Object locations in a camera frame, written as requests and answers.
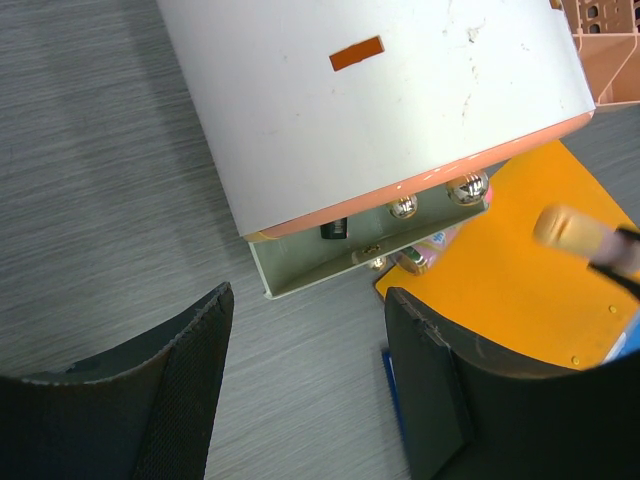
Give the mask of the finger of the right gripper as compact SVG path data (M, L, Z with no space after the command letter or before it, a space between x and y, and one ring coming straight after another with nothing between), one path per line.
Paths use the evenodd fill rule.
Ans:
M589 268L627 290L639 294L639 231L629 227L616 230L590 227L587 230Z

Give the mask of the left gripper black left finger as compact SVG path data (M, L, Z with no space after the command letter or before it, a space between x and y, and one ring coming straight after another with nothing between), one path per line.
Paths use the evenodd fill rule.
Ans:
M203 478L233 312L224 282L65 369L3 376L2 478Z

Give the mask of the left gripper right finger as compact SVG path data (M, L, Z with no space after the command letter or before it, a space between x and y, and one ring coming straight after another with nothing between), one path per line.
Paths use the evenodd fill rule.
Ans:
M385 321L415 479L635 479L639 357L587 369L539 361L400 288Z

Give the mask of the orange folder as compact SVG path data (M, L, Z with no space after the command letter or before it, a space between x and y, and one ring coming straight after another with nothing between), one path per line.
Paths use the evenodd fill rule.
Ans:
M491 178L487 212L470 220L424 275L394 267L379 295L405 289L448 319L519 353L571 369L602 363L639 305L587 262L533 238L562 204L609 227L631 219L559 141L509 160Z

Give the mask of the grey cabinet drawer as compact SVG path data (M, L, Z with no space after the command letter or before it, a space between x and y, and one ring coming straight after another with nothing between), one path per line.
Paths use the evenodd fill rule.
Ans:
M374 209L348 219L348 237L326 240L312 228L277 240L252 243L265 296L277 299L339 276L374 259L421 242L432 234L484 213L488 205L459 206L446 196L420 200L417 213L405 220Z

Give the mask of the orange desk file organizer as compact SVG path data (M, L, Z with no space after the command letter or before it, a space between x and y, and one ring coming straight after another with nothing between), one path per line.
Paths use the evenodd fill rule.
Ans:
M598 109L639 103L639 3L635 0L550 2L561 10Z

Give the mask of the white arched drawer cabinet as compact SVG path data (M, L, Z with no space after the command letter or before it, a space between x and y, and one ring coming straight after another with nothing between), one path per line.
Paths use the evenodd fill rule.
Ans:
M548 1L162 1L239 234L278 238L562 137L594 100Z

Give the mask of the black binder clip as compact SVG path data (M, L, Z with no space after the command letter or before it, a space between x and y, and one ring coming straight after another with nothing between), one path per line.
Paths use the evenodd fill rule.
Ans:
M340 218L320 226L320 235L324 240L345 240L348 238L348 218Z

